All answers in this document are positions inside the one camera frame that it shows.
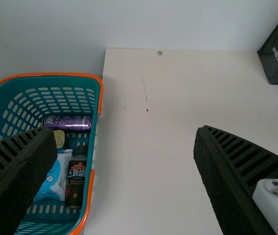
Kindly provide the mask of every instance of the purple can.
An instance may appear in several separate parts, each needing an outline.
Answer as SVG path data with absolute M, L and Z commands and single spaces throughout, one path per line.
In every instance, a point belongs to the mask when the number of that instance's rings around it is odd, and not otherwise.
M 83 132 L 91 130 L 92 116 L 47 116 L 42 124 L 52 130 L 63 130 L 65 133 Z

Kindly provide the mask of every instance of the tin lid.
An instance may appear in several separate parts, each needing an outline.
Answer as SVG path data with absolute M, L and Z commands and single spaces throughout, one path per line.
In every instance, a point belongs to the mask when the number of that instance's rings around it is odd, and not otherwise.
M 62 130 L 54 131 L 57 148 L 62 148 L 65 144 L 65 132 Z

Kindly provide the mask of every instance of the teal plastic basket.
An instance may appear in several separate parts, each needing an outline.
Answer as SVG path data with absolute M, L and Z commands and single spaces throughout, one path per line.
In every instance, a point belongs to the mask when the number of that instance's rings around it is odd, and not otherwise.
M 82 209 L 66 209 L 64 202 L 53 199 L 35 201 L 16 235 L 77 235 L 83 228 L 91 203 L 92 160 L 102 89 L 98 77 L 83 73 L 20 74 L 0 81 L 0 140 L 40 127 L 44 116 L 93 116 L 90 134 L 67 134 L 69 148 L 74 151 L 79 144 L 89 145 Z

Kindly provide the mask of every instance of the white table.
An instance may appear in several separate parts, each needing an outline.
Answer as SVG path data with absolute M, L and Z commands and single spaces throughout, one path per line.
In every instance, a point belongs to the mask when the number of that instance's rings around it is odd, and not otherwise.
M 278 154 L 256 52 L 107 49 L 86 235 L 221 235 L 193 159 L 211 125 Z

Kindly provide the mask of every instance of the wet wipes package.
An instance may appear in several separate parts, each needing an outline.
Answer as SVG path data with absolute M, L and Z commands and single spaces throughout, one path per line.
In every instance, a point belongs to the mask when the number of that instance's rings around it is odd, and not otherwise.
M 65 200 L 66 176 L 71 158 L 72 149 L 58 151 L 57 160 L 47 173 L 45 181 L 34 197 L 35 201 L 46 198 Z

